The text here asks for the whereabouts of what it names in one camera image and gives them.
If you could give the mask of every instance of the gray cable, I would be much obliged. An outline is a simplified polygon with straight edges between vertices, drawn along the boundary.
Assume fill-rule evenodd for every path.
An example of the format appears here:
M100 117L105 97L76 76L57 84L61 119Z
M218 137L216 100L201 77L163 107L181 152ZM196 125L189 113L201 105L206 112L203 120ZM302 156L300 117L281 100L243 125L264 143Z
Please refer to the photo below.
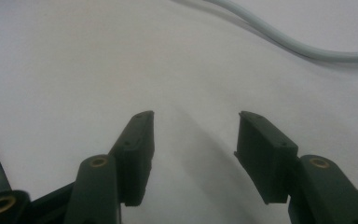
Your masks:
M227 9L235 15L241 17L252 25L257 31L263 35L268 36L272 40L281 44L282 46L306 57L333 63L358 63L358 52L340 52L326 49L317 49L315 47L303 44L292 37L282 33L276 28L272 27L265 21L262 21L251 11L230 2L228 0L204 0L206 2L214 3L220 7Z

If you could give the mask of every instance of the wire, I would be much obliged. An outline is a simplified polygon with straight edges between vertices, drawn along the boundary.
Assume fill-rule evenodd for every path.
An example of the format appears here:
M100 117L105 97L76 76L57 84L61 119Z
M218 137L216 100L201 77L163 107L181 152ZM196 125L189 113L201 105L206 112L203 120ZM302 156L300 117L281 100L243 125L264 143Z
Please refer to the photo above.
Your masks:
M315 47L301 43L292 37L282 33L265 21L258 18L254 13L241 7L240 5L230 2L228 0L204 0L216 4L227 9L235 15L241 17L253 26L257 31L263 35L268 36L272 40L281 44L282 46L306 57L332 62L332 63L358 63L358 52L341 52L327 49L317 49Z

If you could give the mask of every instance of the white cable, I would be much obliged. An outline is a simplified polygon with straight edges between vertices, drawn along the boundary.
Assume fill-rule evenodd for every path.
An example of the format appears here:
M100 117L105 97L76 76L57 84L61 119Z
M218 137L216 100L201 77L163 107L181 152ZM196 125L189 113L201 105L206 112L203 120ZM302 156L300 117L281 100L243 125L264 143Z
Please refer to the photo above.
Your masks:
M358 63L358 52L340 52L326 49L317 49L315 47L303 44L293 39L292 37L282 33L281 31L272 27L265 21L262 21L251 11L239 6L238 4L235 4L228 0L204 1L214 3L220 7L227 9L228 11L241 17L243 20L247 21L263 35L268 36L272 40L298 54L304 55L312 59L333 63Z

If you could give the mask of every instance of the white table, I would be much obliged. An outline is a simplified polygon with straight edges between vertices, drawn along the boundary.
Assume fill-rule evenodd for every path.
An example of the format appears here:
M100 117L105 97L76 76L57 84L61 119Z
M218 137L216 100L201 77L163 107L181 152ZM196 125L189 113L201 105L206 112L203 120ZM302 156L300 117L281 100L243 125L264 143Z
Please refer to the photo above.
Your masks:
M358 50L358 1L237 2L312 46ZM34 200L74 181L148 109L156 154L126 224L290 223L233 156L242 110L358 188L358 64L298 57L202 1L0 1L0 159L13 189Z

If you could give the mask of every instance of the cord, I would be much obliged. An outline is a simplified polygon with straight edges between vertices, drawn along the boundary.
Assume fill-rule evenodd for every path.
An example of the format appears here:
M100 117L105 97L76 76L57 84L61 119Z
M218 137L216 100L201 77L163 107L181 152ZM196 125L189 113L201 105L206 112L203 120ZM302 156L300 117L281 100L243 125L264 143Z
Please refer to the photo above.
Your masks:
M254 13L228 0L204 0L227 9L252 25L257 31L268 36L282 46L306 57L331 63L358 63L358 52L341 52L315 47L301 43L282 33Z

